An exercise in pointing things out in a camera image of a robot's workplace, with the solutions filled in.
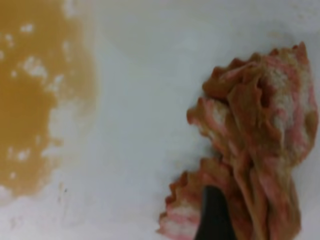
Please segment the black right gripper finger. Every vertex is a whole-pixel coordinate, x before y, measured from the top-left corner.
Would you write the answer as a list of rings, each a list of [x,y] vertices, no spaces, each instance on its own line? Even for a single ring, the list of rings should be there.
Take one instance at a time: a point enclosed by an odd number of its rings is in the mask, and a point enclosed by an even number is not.
[[[205,186],[201,215],[195,240],[235,240],[228,205],[223,192],[215,186]]]

